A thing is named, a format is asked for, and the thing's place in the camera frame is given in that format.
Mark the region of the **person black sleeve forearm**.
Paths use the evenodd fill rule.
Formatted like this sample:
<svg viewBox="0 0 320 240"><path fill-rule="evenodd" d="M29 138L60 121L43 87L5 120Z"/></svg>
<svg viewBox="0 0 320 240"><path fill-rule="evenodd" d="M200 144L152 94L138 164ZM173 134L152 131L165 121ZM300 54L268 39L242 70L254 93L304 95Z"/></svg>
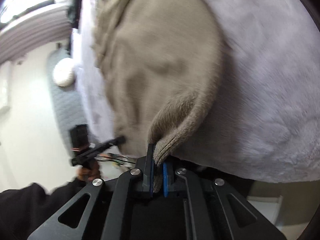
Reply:
<svg viewBox="0 0 320 240"><path fill-rule="evenodd" d="M37 183L1 192L1 239L27 239L85 186L75 178L51 194Z"/></svg>

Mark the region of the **person left hand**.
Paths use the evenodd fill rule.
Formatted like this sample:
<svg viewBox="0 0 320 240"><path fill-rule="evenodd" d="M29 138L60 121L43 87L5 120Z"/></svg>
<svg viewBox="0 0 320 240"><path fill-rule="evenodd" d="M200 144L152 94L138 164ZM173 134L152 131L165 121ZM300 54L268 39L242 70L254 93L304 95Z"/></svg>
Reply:
<svg viewBox="0 0 320 240"><path fill-rule="evenodd" d="M95 179L100 179L101 173L100 173L99 163L95 159L93 159L90 161L88 167L79 168L77 178L80 181L85 181L85 182L93 181Z"/></svg>

